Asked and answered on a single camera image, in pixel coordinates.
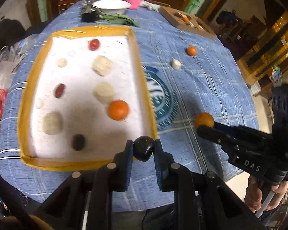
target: cardboard box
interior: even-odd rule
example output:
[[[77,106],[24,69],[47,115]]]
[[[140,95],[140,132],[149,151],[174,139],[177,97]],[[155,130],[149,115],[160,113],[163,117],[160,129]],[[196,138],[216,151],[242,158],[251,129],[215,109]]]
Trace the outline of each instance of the cardboard box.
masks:
[[[195,33],[197,35],[201,35],[210,39],[214,39],[216,37],[216,34],[212,31],[212,29],[209,28],[207,24],[204,23],[200,18],[194,15],[187,14],[178,9],[163,6],[160,7],[159,12],[165,17],[165,19],[168,20],[169,23],[171,23],[174,27],[178,29],[189,31],[191,33]],[[193,24],[197,23],[201,25],[203,27],[203,30],[192,28],[191,26],[186,25],[186,23],[181,18],[174,15],[176,12],[180,12],[181,14],[186,16],[191,16],[190,22],[192,22]]]

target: metal screw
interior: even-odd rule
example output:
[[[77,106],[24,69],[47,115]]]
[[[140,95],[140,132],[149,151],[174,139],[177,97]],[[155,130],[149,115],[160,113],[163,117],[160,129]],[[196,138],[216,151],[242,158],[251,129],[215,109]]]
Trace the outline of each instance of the metal screw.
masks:
[[[211,179],[213,179],[213,178],[216,177],[216,173],[214,173],[214,172],[212,172],[212,171],[208,171],[208,172],[206,173],[206,176],[209,177],[209,178],[211,178]]]
[[[177,169],[180,168],[180,164],[178,164],[178,163],[172,163],[172,164],[171,164],[171,168],[177,170]]]
[[[79,171],[75,171],[71,174],[72,178],[79,178],[81,176],[81,173]]]
[[[115,164],[115,163],[109,163],[109,164],[107,165],[107,168],[108,168],[109,170],[115,169],[115,168],[116,168],[116,164]]]

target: white wall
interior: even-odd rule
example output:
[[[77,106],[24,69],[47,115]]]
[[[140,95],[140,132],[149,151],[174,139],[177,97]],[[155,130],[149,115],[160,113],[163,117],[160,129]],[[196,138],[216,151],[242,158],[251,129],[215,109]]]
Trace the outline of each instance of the white wall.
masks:
[[[24,29],[31,26],[27,7],[27,0],[6,0],[0,8],[0,18],[5,16],[7,19],[20,21]]]
[[[238,18],[249,20],[254,15],[261,22],[266,24],[263,18],[266,17],[266,9],[263,0],[227,0],[222,9],[220,9],[218,15],[223,10],[232,11],[233,9],[236,10]],[[218,15],[213,19],[210,25],[213,30],[219,28],[219,25],[216,23]]]

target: orange fruit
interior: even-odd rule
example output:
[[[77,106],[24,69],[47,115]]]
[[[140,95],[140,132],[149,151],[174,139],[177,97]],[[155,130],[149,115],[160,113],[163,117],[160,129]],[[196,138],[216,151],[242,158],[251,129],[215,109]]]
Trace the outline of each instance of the orange fruit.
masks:
[[[189,21],[189,19],[188,19],[187,17],[183,17],[182,20],[183,20],[184,22],[188,22],[188,21]]]
[[[123,100],[114,100],[109,104],[108,116],[116,121],[123,120],[129,113],[129,106]]]
[[[209,113],[201,113],[194,120],[194,126],[197,128],[200,125],[214,127],[214,118]]]
[[[188,46],[188,48],[187,48],[187,54],[190,55],[190,56],[195,56],[195,55],[197,55],[196,48],[193,47],[193,46]]]

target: black oval object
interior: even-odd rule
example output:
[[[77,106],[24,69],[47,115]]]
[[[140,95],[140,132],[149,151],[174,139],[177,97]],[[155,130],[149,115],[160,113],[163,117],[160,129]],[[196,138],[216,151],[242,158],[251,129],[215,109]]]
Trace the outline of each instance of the black oval object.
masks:
[[[155,142],[152,138],[141,136],[134,140],[133,155],[136,159],[146,162],[154,152]]]
[[[72,148],[76,151],[80,151],[85,147],[85,137],[81,134],[74,135],[72,139]]]

